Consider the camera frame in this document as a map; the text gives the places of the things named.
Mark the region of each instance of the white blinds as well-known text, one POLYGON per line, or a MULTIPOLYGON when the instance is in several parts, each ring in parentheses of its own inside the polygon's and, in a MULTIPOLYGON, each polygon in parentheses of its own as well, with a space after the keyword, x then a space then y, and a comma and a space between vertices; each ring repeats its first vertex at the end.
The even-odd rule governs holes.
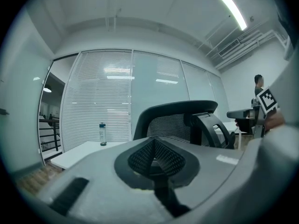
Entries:
POLYGON ((86 141, 99 141, 106 123, 108 142, 129 141, 131 51, 82 52, 64 93, 64 151, 86 141))

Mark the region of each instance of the gray plastic surface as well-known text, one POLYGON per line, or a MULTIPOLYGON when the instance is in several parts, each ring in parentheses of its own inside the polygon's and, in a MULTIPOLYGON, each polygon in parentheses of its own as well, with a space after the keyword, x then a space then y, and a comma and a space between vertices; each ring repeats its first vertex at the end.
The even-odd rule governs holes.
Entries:
MULTIPOLYGON (((152 190, 131 189, 115 173, 116 157, 140 142, 135 140, 85 157, 63 172, 39 193, 39 198, 50 204, 75 178, 90 182, 70 209, 68 216, 103 223, 161 223, 173 217, 158 201, 152 190)), ((179 201, 194 208, 211 196, 234 170, 235 165, 216 160, 218 155, 239 159, 242 151, 201 147, 163 138, 195 155, 200 162, 199 174, 186 187, 175 189, 179 201)))

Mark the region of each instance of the railing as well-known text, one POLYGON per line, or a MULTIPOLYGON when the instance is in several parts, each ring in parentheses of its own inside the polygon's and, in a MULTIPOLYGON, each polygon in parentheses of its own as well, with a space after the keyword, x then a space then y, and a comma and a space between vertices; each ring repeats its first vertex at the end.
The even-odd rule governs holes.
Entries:
POLYGON ((45 144, 49 144, 49 143, 55 143, 54 147, 47 148, 47 149, 42 149, 42 152, 45 152, 45 151, 48 151, 48 150, 51 150, 51 149, 54 149, 54 148, 56 149, 56 151, 58 151, 58 147, 61 146, 61 145, 57 145, 57 142, 60 141, 60 140, 57 139, 57 135, 58 135, 58 137, 60 137, 60 136, 56 132, 56 129, 57 128, 59 129, 59 120, 55 120, 55 119, 39 119, 39 122, 42 122, 42 123, 52 123, 52 127, 50 127, 50 128, 39 128, 39 130, 50 130, 50 129, 53 129, 53 134, 41 135, 41 136, 39 136, 40 138, 54 136, 54 140, 53 141, 44 142, 44 143, 41 143, 41 145, 45 145, 45 144))

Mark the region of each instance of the office chair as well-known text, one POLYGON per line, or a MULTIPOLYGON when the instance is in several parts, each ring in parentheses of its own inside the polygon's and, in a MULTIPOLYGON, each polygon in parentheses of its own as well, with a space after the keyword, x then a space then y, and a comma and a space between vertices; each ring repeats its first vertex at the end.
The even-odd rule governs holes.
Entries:
POLYGON ((164 136, 185 143, 234 149, 235 133, 229 135, 223 123, 213 115, 217 106, 210 100, 192 100, 148 108, 139 116, 133 140, 164 136), (223 143, 215 126, 224 135, 223 143))

